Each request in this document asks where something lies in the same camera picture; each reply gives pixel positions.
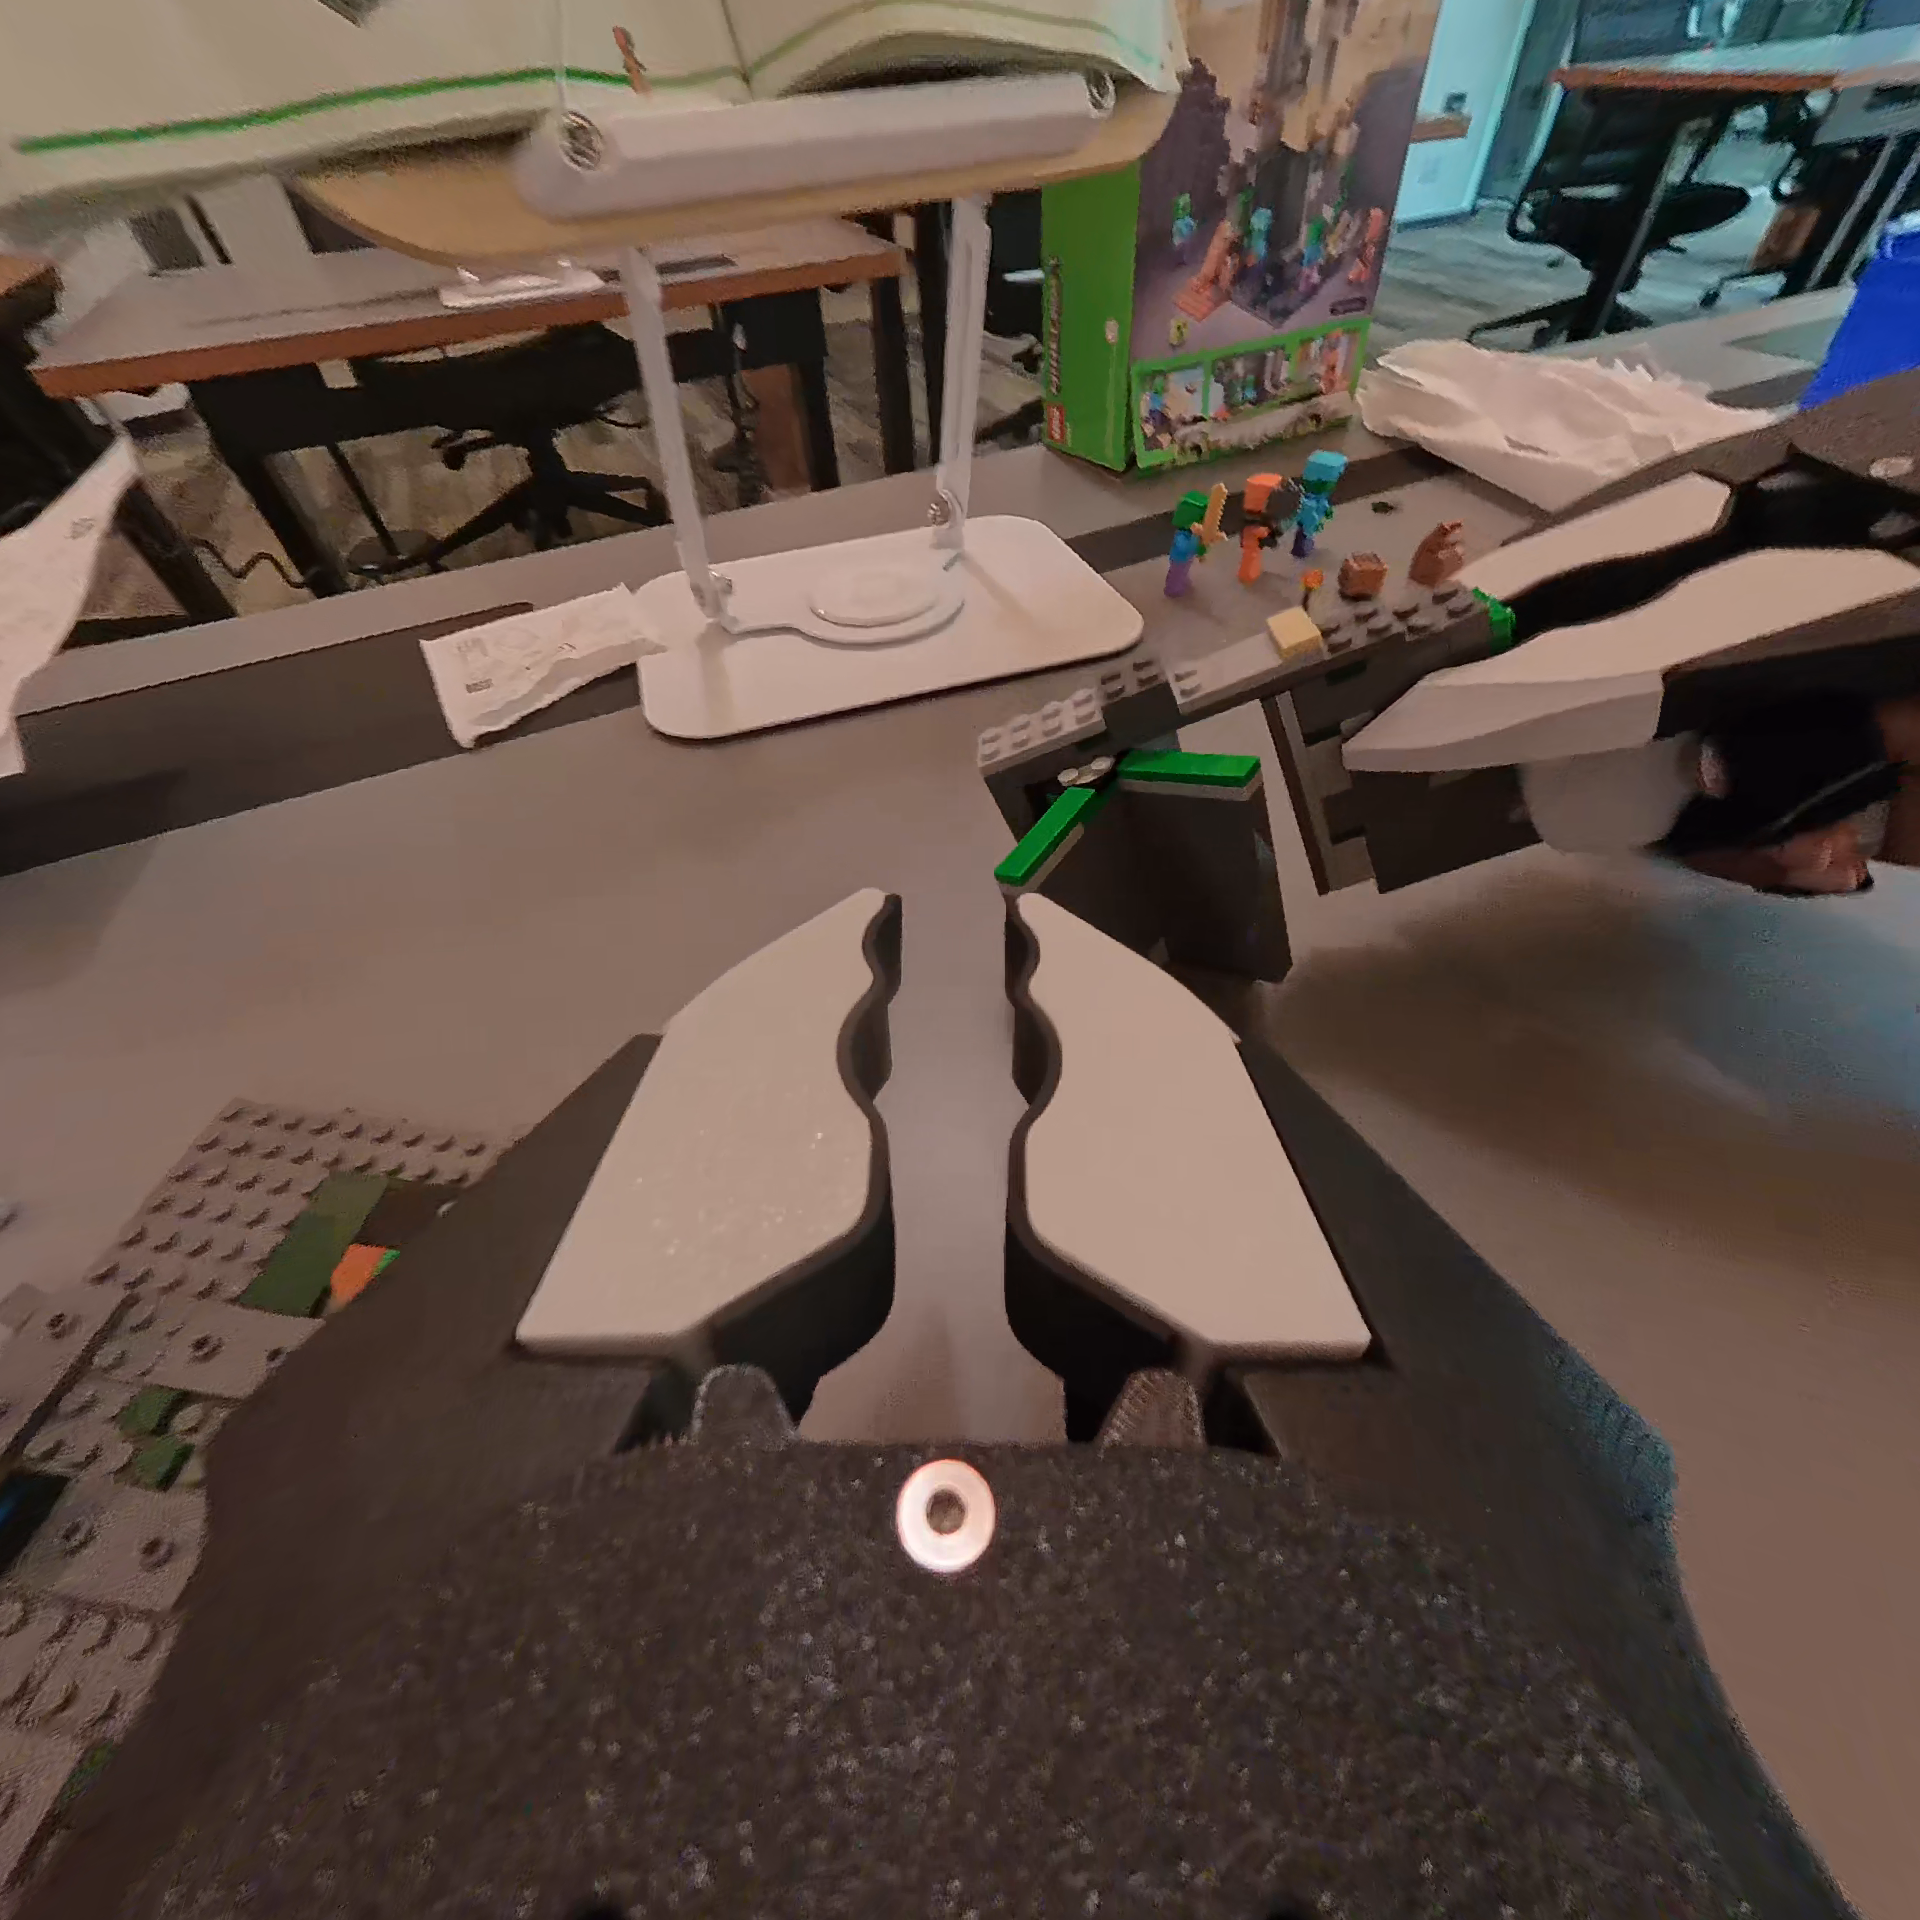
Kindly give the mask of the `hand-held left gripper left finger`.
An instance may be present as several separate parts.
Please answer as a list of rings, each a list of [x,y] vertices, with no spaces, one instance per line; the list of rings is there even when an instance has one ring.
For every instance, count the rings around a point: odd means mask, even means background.
[[[666,1026],[514,1341],[760,1366],[792,1410],[896,1296],[879,1093],[904,902],[876,886],[739,960]]]

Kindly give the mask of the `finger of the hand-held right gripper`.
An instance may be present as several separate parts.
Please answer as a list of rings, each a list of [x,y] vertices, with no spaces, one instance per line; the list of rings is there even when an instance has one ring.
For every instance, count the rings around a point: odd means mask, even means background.
[[[1669,674],[1739,644],[1889,609],[1915,564],[1882,549],[1760,549],[1619,614],[1432,672],[1345,750],[1353,776],[1448,776],[1656,739]]]
[[[1752,554],[1738,490],[1689,470],[1468,564],[1468,598],[1448,614],[1448,640],[1537,642],[1601,628],[1666,642],[1695,620],[1700,589],[1691,580]],[[1684,613],[1657,613],[1671,592],[1682,595]]]

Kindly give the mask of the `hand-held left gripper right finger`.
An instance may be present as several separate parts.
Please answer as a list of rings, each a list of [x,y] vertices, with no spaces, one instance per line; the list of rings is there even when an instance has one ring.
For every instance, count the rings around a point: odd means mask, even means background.
[[[1005,902],[1015,1126],[1003,1307],[1108,1413],[1171,1372],[1353,1365],[1375,1333],[1233,1029],[1176,973],[1043,897]]]

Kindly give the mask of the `grey green brick wall assembly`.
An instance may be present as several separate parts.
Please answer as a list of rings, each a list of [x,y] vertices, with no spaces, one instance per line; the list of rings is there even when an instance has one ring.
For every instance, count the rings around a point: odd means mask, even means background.
[[[1289,609],[1244,640],[1164,667],[1122,661],[1093,686],[976,739],[1015,836],[994,876],[1135,950],[1281,984],[1289,930],[1259,754],[1195,752],[1186,724],[1258,706],[1320,893],[1380,893],[1539,841],[1508,768],[1355,776],[1345,750],[1443,665],[1505,651],[1513,610],[1464,584],[1378,606]]]

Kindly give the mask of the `grey brick baseplate build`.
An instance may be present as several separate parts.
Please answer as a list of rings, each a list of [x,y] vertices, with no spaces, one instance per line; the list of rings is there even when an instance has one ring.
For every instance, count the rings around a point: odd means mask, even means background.
[[[218,1433],[506,1145],[241,1098],[77,1282],[5,1291],[5,1915],[168,1666]]]

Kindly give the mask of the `grey desk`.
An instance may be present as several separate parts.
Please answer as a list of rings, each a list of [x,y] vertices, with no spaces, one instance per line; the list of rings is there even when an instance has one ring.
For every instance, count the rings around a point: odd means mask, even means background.
[[[234,1094],[514,1137],[733,960],[904,900],[896,1306],[827,1444],[1041,1442],[1002,1310],[1020,1099],[976,734],[1047,674],[720,745],[628,680],[464,752],[417,628],[664,536],[53,661],[5,797],[5,1284],[84,1276]],[[1320,897],[1259,1040],[1669,1442],[1696,1620],[1842,1892],[1915,1915],[1915,877],[1752,899],[1545,851]]]

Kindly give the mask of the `person's right hand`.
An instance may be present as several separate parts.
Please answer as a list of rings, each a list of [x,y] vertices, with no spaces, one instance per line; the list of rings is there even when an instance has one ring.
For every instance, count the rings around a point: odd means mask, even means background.
[[[1884,806],[1876,853],[1863,840],[1865,817],[1800,836],[1777,848],[1681,854],[1695,873],[1743,885],[1767,897],[1856,897],[1872,886],[1869,862],[1919,866],[1919,699],[1876,709],[1882,748],[1899,773]]]

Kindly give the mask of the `crumpled white plastic bag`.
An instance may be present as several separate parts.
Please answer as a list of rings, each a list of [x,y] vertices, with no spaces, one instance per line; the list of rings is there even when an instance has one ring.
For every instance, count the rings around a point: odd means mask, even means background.
[[[1771,425],[1786,409],[1733,406],[1681,374],[1616,360],[1407,344],[1361,378],[1361,419],[1468,467],[1473,457],[1627,474]]]

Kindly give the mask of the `blue storage bin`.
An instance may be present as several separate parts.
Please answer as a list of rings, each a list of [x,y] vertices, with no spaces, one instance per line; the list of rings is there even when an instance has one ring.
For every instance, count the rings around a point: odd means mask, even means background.
[[[1911,370],[1919,370],[1919,213],[1884,232],[1821,360],[1811,402]]]

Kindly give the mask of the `orange minifigure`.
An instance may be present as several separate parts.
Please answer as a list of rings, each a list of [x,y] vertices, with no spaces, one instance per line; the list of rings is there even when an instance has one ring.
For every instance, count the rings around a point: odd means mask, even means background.
[[[1265,554],[1291,528],[1299,513],[1299,484],[1273,470],[1248,476],[1239,496],[1239,585],[1258,585],[1265,573]]]

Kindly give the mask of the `black office chair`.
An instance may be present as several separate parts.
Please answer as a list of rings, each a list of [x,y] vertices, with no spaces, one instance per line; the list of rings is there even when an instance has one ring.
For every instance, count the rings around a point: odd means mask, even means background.
[[[604,325],[551,328],[535,339],[441,360],[360,357],[360,388],[413,427],[435,425],[435,449],[460,470],[483,451],[514,449],[525,476],[453,533],[373,561],[363,573],[441,571],[447,561],[496,533],[516,531],[538,550],[571,536],[575,515],[627,525],[669,523],[659,482],[640,474],[570,468],[561,435],[599,421],[637,388],[632,344]]]
[[[1744,186],[1700,176],[1735,115],[1730,101],[1676,89],[1569,89],[1506,213],[1505,236],[1569,253],[1588,275],[1587,288],[1481,320],[1468,341],[1530,328],[1531,348],[1548,348],[1647,325],[1627,301],[1647,257],[1727,226],[1752,201]]]

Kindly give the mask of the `green zombie minifigure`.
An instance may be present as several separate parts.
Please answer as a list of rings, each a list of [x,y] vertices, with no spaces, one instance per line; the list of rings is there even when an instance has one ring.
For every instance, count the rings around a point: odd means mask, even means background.
[[[1204,561],[1224,538],[1227,499],[1227,486],[1215,484],[1207,492],[1188,490],[1176,502],[1164,578],[1167,598],[1188,595],[1194,568]]]

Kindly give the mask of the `green brick set box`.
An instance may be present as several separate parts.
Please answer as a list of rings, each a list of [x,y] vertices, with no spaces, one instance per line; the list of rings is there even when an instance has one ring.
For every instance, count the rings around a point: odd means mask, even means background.
[[[1440,4],[1173,17],[1159,140],[1041,193],[1043,438],[1116,474],[1353,416]]]

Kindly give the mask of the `small flat paper bag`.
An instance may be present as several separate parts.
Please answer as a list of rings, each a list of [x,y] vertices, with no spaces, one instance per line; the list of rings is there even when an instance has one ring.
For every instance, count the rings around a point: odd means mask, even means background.
[[[460,750],[503,734],[653,651],[632,587],[420,637],[424,665]]]

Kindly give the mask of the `white book stand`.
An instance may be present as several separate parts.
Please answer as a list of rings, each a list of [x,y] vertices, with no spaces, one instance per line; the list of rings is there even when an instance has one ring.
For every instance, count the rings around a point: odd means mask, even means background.
[[[779,730],[1136,644],[1141,614],[1039,518],[973,516],[991,201],[1101,174],[1161,136],[1169,91],[1093,70],[553,110],[511,150],[441,146],[298,180],[332,219],[450,268],[618,253],[679,569],[632,592],[647,724]],[[923,525],[713,562],[669,396],[659,253],[684,236],[952,206],[944,406]]]

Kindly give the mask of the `printed white paper bag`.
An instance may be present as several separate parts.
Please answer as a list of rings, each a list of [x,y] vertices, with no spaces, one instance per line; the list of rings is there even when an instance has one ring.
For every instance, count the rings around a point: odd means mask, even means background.
[[[26,770],[16,709],[27,680],[63,650],[91,589],[117,510],[140,478],[128,435],[29,523],[2,538],[2,777]]]

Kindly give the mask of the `open building instruction booklet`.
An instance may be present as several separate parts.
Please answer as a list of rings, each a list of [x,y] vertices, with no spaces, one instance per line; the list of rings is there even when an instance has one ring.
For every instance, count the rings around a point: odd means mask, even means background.
[[[2,19],[5,226],[640,110],[1076,75],[1171,93],[1177,4],[29,3]]]

